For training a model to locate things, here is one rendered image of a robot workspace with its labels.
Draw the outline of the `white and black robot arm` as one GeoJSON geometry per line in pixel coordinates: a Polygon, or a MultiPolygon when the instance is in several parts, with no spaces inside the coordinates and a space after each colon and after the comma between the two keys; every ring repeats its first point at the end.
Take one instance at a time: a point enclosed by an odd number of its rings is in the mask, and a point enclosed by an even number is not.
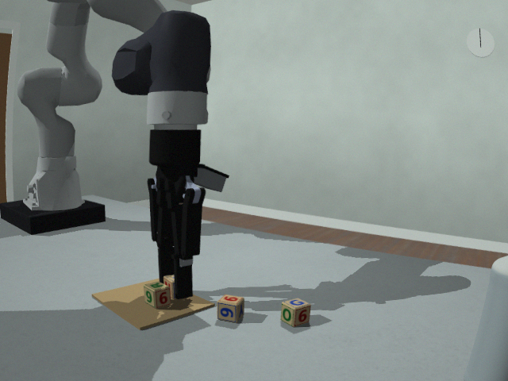
{"type": "Polygon", "coordinates": [[[47,1],[53,3],[46,48],[64,67],[26,71],[18,81],[17,96],[39,133],[37,172],[23,203],[31,210],[69,210],[85,200],[75,170],[75,129],[56,107],[91,103],[101,93],[102,78],[85,52],[90,8],[143,32],[118,49],[112,78],[122,93],[148,96],[147,125],[156,130],[195,130],[208,122],[210,24],[196,13],[167,11],[159,0],[47,1]]]}

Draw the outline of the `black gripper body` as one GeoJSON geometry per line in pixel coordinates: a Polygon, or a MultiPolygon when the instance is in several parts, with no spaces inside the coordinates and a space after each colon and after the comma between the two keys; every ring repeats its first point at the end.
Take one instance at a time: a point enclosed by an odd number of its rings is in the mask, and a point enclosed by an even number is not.
{"type": "Polygon", "coordinates": [[[186,176],[194,182],[192,168],[200,162],[201,130],[151,130],[149,163],[157,166],[156,179],[171,179],[174,203],[183,203],[186,176]],[[164,167],[170,166],[170,167],[164,167]]]}

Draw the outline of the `tan flat mat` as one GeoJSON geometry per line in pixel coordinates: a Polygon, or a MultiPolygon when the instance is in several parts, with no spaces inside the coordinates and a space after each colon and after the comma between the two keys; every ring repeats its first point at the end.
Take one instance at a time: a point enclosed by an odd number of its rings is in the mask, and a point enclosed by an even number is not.
{"type": "Polygon", "coordinates": [[[156,309],[144,302],[144,285],[154,282],[159,282],[159,279],[98,292],[92,297],[139,330],[215,306],[193,294],[189,298],[171,298],[171,305],[156,309]]]}

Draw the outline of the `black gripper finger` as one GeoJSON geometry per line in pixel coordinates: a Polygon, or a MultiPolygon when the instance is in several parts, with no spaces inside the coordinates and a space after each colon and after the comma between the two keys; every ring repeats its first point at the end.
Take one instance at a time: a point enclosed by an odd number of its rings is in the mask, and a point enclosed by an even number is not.
{"type": "Polygon", "coordinates": [[[164,178],[148,179],[148,191],[150,201],[150,217],[152,240],[157,243],[159,277],[164,283],[165,275],[174,275],[175,254],[173,232],[171,226],[171,211],[167,208],[164,200],[164,178]],[[158,229],[157,229],[158,226],[158,229]],[[166,237],[166,238],[165,238],[166,237]]]}
{"type": "Polygon", "coordinates": [[[164,182],[167,208],[171,211],[175,249],[175,254],[171,254],[171,258],[174,259],[175,298],[177,299],[193,296],[193,256],[200,253],[202,204],[206,195],[205,188],[196,187],[189,175],[186,176],[186,180],[183,204],[177,205],[174,203],[172,180],[166,179],[164,182]]]}

